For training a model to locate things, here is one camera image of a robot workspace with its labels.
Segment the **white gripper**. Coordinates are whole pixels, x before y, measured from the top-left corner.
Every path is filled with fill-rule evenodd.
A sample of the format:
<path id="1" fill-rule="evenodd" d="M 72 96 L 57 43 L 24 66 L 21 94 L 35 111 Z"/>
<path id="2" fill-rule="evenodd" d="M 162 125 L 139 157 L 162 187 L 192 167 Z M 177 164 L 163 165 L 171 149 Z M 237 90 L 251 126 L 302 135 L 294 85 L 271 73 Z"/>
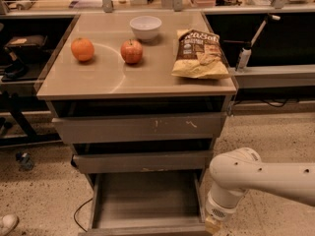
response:
<path id="1" fill-rule="evenodd" d="M 221 221 L 228 221 L 236 212 L 237 201 L 231 196 L 213 196 L 208 194 L 206 200 L 205 229 L 214 235 L 221 230 Z"/>

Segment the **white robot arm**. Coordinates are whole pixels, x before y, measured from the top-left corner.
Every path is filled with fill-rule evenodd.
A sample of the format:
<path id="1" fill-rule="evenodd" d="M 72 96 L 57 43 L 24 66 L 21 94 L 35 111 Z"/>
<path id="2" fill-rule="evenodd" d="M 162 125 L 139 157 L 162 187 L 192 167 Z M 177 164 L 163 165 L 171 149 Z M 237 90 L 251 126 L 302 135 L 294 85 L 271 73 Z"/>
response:
<path id="1" fill-rule="evenodd" d="M 264 163 L 254 149 L 242 147 L 215 156 L 209 171 L 213 184 L 205 205 L 205 227 L 211 234 L 230 219 L 249 190 L 315 206 L 313 163 Z"/>

